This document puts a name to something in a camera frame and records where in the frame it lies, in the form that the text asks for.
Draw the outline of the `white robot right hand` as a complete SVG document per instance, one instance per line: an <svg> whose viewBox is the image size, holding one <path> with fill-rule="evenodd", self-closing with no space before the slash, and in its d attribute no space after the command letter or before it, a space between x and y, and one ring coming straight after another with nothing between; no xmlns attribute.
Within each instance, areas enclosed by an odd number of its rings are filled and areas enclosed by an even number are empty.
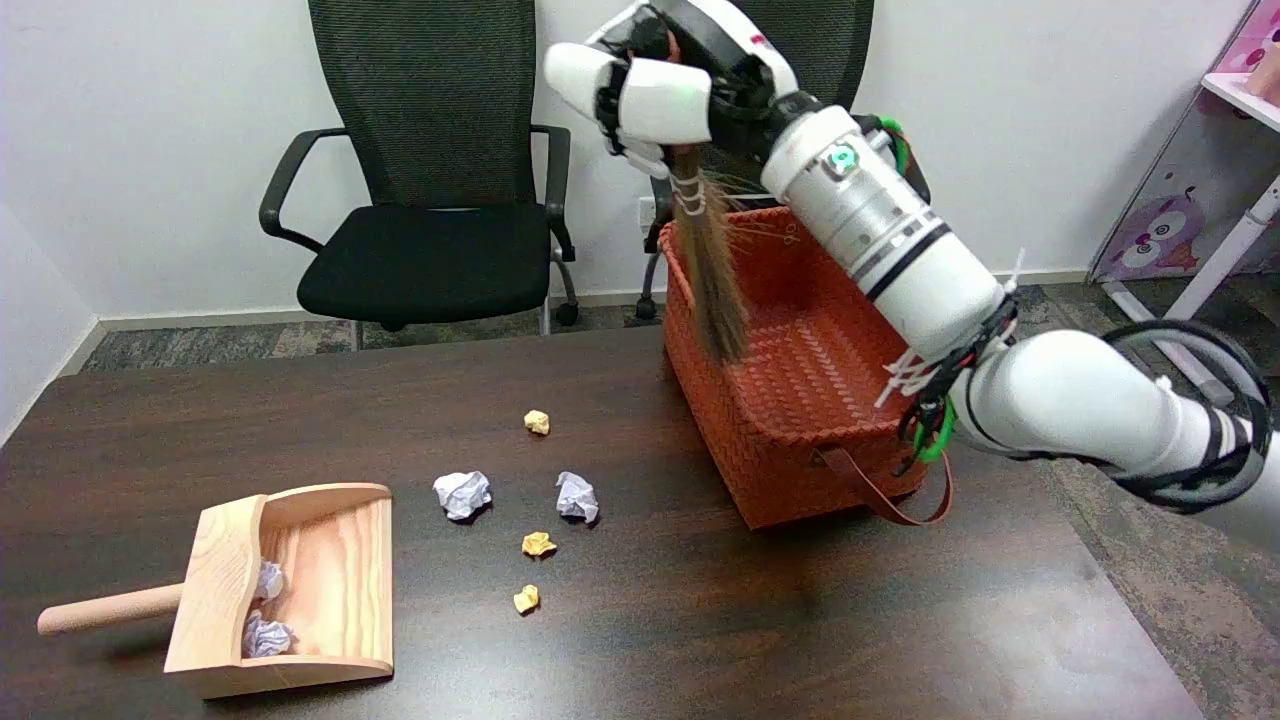
<svg viewBox="0 0 1280 720"><path fill-rule="evenodd" d="M820 102L728 1L635 1L581 44L543 59L545 82L596 123L608 151L664 179L678 146L764 161Z"/></svg>

